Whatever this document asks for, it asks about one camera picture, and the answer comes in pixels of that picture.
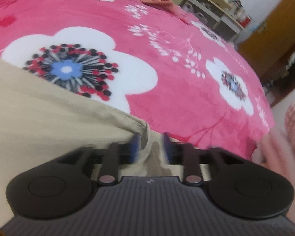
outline red object on shelf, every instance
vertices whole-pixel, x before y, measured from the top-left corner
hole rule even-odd
[[[242,27],[246,27],[251,22],[251,17],[246,16],[242,21],[239,22]]]

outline wooden door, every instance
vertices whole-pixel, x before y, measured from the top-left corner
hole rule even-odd
[[[239,47],[262,78],[295,44],[295,0],[282,0],[264,24]]]

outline khaki fabric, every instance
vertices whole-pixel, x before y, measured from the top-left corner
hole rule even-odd
[[[16,175],[78,147],[104,148],[135,133],[142,136],[139,156],[121,175],[180,173],[166,165],[161,135],[147,122],[0,60],[0,226],[12,217],[5,189]]]

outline metal rivet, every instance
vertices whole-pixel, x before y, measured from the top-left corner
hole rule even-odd
[[[187,176],[186,181],[191,184],[197,184],[202,181],[202,178],[200,176],[192,175],[192,176]]]
[[[111,175],[104,175],[104,176],[101,176],[99,178],[99,180],[102,182],[102,183],[105,183],[105,184],[110,184],[112,183],[113,181],[115,181],[115,178]]]

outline pink fabric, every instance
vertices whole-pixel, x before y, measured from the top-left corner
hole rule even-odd
[[[0,0],[0,57],[152,130],[250,158],[274,125],[259,79],[224,40],[187,19],[139,0]]]
[[[142,3],[146,5],[150,5],[156,9],[168,11],[180,20],[182,20],[185,23],[188,23],[187,21],[187,13],[180,8],[178,5],[175,5],[172,0],[140,0]]]

